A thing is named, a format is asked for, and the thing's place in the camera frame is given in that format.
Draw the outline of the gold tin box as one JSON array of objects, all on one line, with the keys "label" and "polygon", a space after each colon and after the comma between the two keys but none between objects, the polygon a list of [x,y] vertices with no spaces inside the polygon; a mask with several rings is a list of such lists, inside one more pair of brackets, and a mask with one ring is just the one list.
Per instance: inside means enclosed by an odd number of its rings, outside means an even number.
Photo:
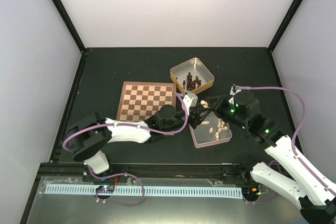
[{"label": "gold tin box", "polygon": [[171,80],[181,93],[201,93],[214,84],[214,76],[198,59],[192,58],[170,69]]}]

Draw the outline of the wooden chess board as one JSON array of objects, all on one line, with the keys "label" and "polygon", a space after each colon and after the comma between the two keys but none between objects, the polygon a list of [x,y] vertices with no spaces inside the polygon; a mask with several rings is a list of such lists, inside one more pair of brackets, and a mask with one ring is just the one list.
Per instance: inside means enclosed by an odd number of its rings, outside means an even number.
[{"label": "wooden chess board", "polygon": [[176,84],[162,82],[123,83],[116,120],[144,121],[162,106],[176,106]]}]

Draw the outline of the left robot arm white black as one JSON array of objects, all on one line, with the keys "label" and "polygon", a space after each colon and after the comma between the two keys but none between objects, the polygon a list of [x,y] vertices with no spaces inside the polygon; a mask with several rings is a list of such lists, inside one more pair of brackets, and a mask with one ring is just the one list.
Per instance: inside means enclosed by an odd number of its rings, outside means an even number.
[{"label": "left robot arm white black", "polygon": [[108,143],[135,142],[144,144],[155,142],[162,136],[176,135],[187,125],[196,128],[211,112],[201,105],[177,112],[172,105],[161,107],[153,116],[140,122],[121,122],[101,119],[97,113],[72,126],[62,147],[72,154],[76,162],[83,162],[102,182],[113,174],[106,154],[102,151]]}]

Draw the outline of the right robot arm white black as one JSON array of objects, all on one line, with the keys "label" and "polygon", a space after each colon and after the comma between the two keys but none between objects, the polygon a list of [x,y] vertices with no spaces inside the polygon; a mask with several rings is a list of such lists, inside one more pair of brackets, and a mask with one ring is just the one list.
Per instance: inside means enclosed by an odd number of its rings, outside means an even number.
[{"label": "right robot arm white black", "polygon": [[243,183],[255,181],[269,187],[293,203],[308,223],[333,223],[335,183],[296,148],[274,120],[262,116],[259,100],[250,91],[208,98],[201,105],[242,129],[290,175],[287,177],[260,161],[240,168],[238,176]]}]

